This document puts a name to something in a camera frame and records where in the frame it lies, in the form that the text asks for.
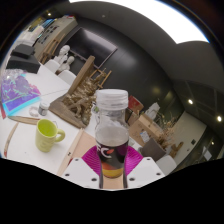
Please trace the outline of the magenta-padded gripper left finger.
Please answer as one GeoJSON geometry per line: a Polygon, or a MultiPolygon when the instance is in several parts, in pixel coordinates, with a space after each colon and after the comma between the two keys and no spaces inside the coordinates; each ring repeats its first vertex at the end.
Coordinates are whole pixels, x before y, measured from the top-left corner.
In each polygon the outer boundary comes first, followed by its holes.
{"type": "Polygon", "coordinates": [[[80,158],[73,158],[62,177],[84,188],[101,189],[102,168],[97,147],[93,146],[80,158]]]}

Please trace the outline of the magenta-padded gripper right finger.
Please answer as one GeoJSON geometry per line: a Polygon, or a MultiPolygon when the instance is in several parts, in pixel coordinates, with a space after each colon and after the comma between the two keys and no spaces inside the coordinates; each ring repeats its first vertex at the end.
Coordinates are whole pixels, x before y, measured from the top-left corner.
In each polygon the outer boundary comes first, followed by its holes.
{"type": "Polygon", "coordinates": [[[128,147],[124,160],[123,186],[125,189],[143,187],[164,177],[164,173],[151,157],[143,157],[128,147]]]}

